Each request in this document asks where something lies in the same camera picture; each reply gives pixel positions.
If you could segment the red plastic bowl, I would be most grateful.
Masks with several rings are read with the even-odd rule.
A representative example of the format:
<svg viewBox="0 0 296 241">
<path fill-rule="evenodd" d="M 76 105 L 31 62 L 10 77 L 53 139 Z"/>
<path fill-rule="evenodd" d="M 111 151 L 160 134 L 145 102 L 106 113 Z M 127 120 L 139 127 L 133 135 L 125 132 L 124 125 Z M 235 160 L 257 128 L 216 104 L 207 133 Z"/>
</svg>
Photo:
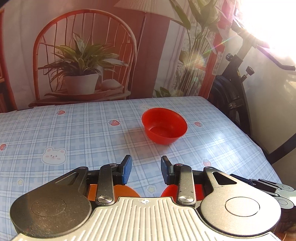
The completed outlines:
<svg viewBox="0 0 296 241">
<path fill-rule="evenodd" d="M 182 137 L 188 129 L 187 122 L 178 113 L 166 108 L 151 108 L 142 115 L 147 137 L 159 144 L 170 145 Z"/>
</svg>

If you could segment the blue plaid bedsheet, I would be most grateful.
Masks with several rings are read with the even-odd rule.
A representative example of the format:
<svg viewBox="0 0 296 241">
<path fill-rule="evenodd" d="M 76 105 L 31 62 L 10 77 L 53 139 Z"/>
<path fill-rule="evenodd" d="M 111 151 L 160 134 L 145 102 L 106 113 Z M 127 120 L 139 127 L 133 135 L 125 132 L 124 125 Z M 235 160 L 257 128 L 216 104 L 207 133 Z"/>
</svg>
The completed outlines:
<svg viewBox="0 0 296 241">
<path fill-rule="evenodd" d="M 142 114 L 167 108 L 188 129 L 164 146 L 144 132 Z M 15 228 L 10 207 L 22 194 L 79 166 L 97 170 L 131 155 L 128 185 L 141 196 L 165 189 L 161 156 L 194 170 L 215 167 L 244 178 L 280 182 L 262 150 L 202 97 L 170 97 L 50 105 L 1 114 L 1 240 Z"/>
</svg>

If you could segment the black exercise bike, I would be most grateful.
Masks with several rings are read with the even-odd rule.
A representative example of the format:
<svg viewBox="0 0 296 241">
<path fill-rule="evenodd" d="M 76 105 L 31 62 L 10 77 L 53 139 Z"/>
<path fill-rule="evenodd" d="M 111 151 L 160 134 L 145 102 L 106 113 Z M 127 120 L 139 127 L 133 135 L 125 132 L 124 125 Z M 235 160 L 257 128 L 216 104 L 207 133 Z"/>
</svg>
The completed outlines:
<svg viewBox="0 0 296 241">
<path fill-rule="evenodd" d="M 243 86 L 247 77 L 254 74 L 254 70 L 248 66 L 246 73 L 241 75 L 239 67 L 243 59 L 251 48 L 255 48 L 282 70 L 295 72 L 295 66 L 280 63 L 266 51 L 268 44 L 248 33 L 238 20 L 233 19 L 231 29 L 243 39 L 243 43 L 237 54 L 226 55 L 225 58 L 229 63 L 221 75 L 215 76 L 208 101 L 254 141 L 248 101 Z"/>
</svg>

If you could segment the printed room backdrop cloth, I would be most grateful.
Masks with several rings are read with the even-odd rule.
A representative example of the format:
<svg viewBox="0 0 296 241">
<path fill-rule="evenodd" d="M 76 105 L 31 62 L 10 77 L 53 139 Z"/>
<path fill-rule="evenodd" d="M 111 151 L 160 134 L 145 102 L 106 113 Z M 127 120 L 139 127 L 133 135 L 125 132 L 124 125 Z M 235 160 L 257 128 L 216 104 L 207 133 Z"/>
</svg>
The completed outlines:
<svg viewBox="0 0 296 241">
<path fill-rule="evenodd" d="M 1 111 L 208 97 L 236 1 L 1 1 Z"/>
</svg>

